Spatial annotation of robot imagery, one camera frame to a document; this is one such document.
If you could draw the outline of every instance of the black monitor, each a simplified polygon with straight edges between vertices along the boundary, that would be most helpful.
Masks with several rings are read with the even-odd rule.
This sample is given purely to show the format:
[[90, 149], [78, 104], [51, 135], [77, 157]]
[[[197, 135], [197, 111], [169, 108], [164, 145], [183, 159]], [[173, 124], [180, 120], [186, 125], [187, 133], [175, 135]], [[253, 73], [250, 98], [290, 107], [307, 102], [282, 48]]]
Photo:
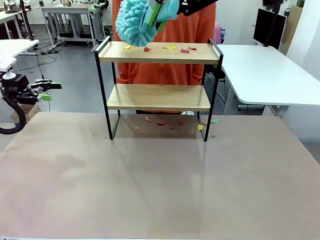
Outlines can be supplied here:
[[[261, 44], [266, 43], [274, 15], [275, 14], [271, 11], [259, 8], [253, 35], [254, 40], [258, 41]], [[279, 49], [285, 25], [286, 17], [278, 14], [276, 16], [276, 20], [269, 39], [269, 46], [272, 46], [275, 49]]]

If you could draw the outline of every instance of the beige tabletop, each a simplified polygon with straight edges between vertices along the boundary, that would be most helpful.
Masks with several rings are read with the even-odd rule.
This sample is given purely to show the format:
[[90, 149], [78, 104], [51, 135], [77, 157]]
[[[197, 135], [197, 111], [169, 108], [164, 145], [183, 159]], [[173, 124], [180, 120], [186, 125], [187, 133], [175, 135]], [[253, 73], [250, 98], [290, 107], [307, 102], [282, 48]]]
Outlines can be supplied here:
[[0, 155], [0, 234], [320, 238], [320, 168], [280, 119], [214, 116], [203, 142], [195, 116], [144, 117], [111, 141], [102, 114], [38, 113]]

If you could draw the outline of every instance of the wooden shelf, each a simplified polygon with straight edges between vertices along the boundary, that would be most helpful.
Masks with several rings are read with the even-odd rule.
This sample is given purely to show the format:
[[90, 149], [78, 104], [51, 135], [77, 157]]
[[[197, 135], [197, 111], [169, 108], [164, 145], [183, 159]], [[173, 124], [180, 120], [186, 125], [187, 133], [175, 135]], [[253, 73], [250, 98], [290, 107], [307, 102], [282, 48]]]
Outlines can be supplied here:
[[203, 86], [115, 84], [107, 101], [111, 110], [201, 111], [210, 102]]
[[[175, 44], [175, 50], [163, 49]], [[216, 65], [219, 56], [214, 47], [207, 43], [173, 43], [150, 42], [151, 51], [144, 52], [143, 47], [124, 49], [127, 44], [123, 41], [110, 41], [99, 54], [101, 62], [117, 63], [162, 63], [162, 64], [212, 64]], [[180, 49], [196, 48], [189, 53], [182, 53]]]

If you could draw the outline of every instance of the person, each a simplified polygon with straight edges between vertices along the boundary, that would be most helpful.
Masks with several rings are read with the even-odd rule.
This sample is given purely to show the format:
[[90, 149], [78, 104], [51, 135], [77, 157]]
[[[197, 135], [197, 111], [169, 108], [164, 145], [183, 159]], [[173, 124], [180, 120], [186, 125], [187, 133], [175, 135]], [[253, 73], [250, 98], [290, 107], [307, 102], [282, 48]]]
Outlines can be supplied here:
[[[113, 0], [113, 40], [121, 41], [115, 22], [122, 0]], [[213, 3], [190, 16], [179, 14], [169, 20], [153, 42], [163, 43], [208, 43], [214, 37], [216, 4]], [[201, 85], [203, 64], [167, 63], [118, 63], [119, 84]]]

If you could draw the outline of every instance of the black hose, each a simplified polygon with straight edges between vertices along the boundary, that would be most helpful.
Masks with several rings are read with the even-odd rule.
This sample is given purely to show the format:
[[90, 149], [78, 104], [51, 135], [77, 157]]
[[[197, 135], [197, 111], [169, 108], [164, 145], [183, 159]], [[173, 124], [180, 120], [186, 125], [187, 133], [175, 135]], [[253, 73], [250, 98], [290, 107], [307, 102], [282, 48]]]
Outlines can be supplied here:
[[26, 116], [22, 108], [12, 101], [8, 96], [3, 95], [3, 100], [18, 114], [19, 124], [18, 126], [10, 129], [5, 129], [0, 127], [0, 134], [10, 135], [20, 132], [26, 125]]

